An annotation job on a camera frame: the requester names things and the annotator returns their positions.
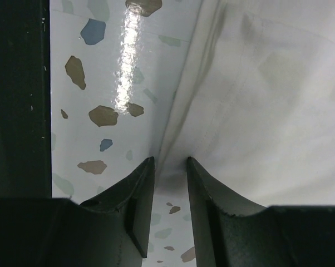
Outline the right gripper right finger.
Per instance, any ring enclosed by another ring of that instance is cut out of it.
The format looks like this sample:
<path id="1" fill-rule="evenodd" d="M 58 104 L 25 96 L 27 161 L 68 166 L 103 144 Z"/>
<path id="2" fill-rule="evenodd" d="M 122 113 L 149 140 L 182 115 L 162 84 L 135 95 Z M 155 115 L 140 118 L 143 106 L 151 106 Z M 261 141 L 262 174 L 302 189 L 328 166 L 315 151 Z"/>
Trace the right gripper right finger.
<path id="1" fill-rule="evenodd" d="M 197 266 L 335 266 L 335 206 L 254 203 L 186 161 Z"/>

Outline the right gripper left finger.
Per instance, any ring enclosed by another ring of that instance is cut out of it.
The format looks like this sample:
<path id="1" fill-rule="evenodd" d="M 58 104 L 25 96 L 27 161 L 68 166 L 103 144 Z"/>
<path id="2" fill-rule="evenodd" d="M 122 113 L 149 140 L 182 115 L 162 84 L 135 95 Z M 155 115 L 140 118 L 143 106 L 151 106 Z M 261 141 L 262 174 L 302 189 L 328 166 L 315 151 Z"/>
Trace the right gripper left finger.
<path id="1" fill-rule="evenodd" d="M 0 266 L 141 266 L 149 246 L 155 160 L 77 204 L 0 198 Z"/>

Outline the white t shirt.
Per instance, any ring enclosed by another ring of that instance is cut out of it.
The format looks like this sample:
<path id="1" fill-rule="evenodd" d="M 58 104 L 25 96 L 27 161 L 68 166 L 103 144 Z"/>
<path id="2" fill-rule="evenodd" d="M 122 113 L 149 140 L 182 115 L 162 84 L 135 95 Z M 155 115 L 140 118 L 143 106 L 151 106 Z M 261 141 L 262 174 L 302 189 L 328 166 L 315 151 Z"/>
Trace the white t shirt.
<path id="1" fill-rule="evenodd" d="M 193 157 L 262 205 L 335 205 L 335 1 L 203 1 L 162 142 L 159 195 Z"/>

